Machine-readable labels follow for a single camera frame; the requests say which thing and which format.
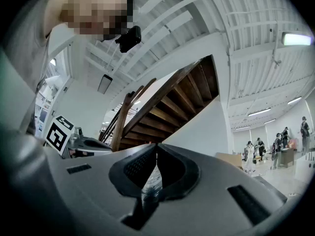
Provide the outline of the lit box ceiling lamp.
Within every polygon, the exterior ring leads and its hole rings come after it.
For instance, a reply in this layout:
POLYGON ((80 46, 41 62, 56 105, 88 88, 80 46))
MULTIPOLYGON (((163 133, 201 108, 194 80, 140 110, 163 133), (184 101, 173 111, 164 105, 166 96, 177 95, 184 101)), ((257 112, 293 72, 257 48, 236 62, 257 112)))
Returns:
POLYGON ((283 32, 282 34, 282 44, 285 46, 288 45, 306 45, 310 46, 312 43, 312 37, 302 34, 287 33, 283 32))

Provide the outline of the person's grey shirt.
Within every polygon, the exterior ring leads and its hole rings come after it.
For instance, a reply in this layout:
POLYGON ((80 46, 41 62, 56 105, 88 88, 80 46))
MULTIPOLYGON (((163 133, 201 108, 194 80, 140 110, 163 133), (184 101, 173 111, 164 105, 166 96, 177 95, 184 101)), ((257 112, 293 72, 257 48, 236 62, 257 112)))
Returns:
POLYGON ((49 63, 44 32, 49 0, 22 7, 0 43, 0 128, 35 135, 35 102, 49 63))

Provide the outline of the dark wooden staircase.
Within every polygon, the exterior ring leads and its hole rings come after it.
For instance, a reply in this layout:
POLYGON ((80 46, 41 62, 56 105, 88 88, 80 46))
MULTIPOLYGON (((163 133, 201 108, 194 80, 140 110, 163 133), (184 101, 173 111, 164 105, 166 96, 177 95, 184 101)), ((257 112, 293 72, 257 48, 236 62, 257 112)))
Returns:
POLYGON ((101 131, 100 142, 109 142, 113 151, 143 144, 160 143, 192 120, 219 95, 213 56, 206 56, 196 64, 177 70, 144 104, 122 125, 116 112, 109 126, 101 131), (121 137, 114 144, 115 131, 121 137))

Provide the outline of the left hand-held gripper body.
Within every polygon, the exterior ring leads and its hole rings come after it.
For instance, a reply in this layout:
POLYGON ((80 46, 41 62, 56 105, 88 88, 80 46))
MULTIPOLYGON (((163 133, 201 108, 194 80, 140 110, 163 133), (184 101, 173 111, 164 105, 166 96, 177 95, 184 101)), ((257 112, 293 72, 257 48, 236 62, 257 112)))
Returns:
POLYGON ((80 127, 59 115, 54 117, 47 134, 46 143, 57 151, 62 159, 93 156, 93 152, 83 151, 83 132, 80 127))

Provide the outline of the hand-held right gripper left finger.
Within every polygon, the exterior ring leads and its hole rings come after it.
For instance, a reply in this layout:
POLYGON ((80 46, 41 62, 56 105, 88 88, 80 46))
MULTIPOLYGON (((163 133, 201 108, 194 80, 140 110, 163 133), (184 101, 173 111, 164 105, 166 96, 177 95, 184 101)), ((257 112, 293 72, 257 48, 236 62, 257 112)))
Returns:
POLYGON ((152 146, 60 159, 45 151, 38 193, 55 236, 158 236, 152 197, 143 188, 156 166, 152 146))

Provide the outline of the black ceiling lamp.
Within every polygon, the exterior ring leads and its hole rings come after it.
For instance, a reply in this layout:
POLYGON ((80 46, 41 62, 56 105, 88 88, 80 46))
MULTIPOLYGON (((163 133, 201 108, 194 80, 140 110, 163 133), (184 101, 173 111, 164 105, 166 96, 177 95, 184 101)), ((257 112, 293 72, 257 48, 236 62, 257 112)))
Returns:
POLYGON ((102 93, 102 94, 105 94, 105 92, 109 88, 112 80, 113 79, 111 77, 109 77, 108 75, 104 74, 103 77, 101 78, 101 81, 100 81, 100 84, 98 86, 97 91, 102 93))

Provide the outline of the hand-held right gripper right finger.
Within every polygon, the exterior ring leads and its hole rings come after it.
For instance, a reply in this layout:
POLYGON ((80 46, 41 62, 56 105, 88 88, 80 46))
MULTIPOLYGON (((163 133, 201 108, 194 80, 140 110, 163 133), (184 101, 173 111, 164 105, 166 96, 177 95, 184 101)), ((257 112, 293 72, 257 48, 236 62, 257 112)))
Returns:
POLYGON ((262 222, 283 206, 264 184, 219 158, 156 146, 158 196, 145 198, 147 236, 264 234, 262 222))

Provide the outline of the white board with holes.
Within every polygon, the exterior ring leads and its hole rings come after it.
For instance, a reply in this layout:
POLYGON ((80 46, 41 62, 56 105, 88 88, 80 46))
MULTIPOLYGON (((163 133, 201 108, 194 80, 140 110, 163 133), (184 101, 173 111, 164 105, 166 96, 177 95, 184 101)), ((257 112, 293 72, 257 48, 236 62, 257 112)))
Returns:
POLYGON ((309 182, 315 174, 315 151, 306 153, 296 160, 295 178, 302 182, 309 182))

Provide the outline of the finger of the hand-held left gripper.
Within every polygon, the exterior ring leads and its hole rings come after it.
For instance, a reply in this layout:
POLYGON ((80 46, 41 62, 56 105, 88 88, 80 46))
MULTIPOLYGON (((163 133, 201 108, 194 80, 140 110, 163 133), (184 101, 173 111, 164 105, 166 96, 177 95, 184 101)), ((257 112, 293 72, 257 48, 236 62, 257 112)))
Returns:
POLYGON ((98 153, 98 154, 112 153, 112 149, 109 145, 94 138, 83 139, 83 151, 93 152, 93 153, 98 153))

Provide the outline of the brown wooden desk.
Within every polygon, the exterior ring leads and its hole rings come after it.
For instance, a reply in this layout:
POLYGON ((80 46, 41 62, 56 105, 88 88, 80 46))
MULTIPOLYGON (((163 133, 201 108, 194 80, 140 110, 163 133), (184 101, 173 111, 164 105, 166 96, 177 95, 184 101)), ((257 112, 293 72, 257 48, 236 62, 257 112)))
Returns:
POLYGON ((281 164, 288 167, 289 164, 294 164, 295 151, 293 148, 284 148, 281 150, 281 164))

